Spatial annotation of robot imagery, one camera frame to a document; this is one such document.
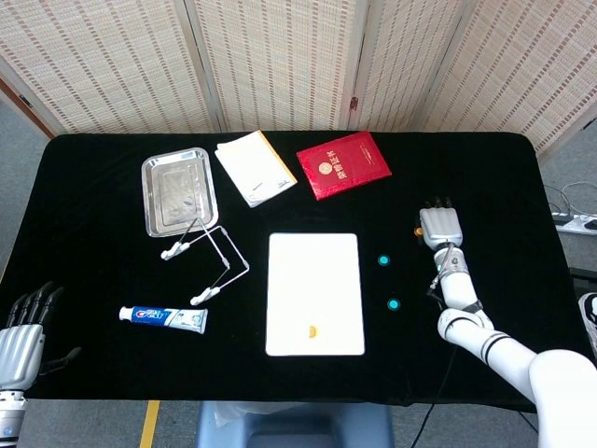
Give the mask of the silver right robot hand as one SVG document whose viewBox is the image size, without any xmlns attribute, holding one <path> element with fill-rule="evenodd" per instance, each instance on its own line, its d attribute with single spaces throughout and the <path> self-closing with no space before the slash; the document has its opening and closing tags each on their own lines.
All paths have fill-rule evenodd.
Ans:
<svg viewBox="0 0 597 448">
<path fill-rule="evenodd" d="M 419 221 L 425 244 L 434 252 L 453 245 L 460 247 L 463 232 L 456 209 L 449 198 L 436 197 L 419 211 Z"/>
</svg>

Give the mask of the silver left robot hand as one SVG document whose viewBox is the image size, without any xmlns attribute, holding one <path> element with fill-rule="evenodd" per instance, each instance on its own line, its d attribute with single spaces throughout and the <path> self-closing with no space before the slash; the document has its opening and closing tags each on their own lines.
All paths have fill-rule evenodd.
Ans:
<svg viewBox="0 0 597 448">
<path fill-rule="evenodd" d="M 1 328 L 1 390 L 25 391 L 38 376 L 62 370 L 81 353 L 74 347 L 64 357 L 44 361 L 48 326 L 56 302 L 64 293 L 52 281 L 18 297 L 11 305 Z"/>
</svg>

